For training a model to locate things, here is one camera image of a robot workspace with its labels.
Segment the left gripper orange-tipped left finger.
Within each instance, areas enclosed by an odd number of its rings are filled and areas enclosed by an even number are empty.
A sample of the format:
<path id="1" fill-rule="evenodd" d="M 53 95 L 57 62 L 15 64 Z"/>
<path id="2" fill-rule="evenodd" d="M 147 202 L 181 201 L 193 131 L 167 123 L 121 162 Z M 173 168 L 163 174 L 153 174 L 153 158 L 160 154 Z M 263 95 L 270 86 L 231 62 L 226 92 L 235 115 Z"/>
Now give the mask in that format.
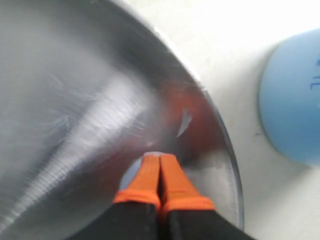
<path id="1" fill-rule="evenodd" d="M 70 240 L 157 240 L 160 157 L 143 156 L 140 168 L 123 190 L 116 193 L 112 205 Z"/>

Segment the left gripper orange-tipped right finger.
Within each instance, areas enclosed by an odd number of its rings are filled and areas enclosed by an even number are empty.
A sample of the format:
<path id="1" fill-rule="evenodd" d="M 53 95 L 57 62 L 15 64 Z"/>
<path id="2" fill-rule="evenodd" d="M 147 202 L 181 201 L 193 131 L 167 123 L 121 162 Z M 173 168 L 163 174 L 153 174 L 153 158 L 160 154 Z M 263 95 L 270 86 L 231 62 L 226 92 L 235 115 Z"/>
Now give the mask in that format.
<path id="1" fill-rule="evenodd" d="M 216 211 L 212 200 L 191 183 L 172 154 L 161 154 L 161 216 L 169 240 L 251 240 Z"/>

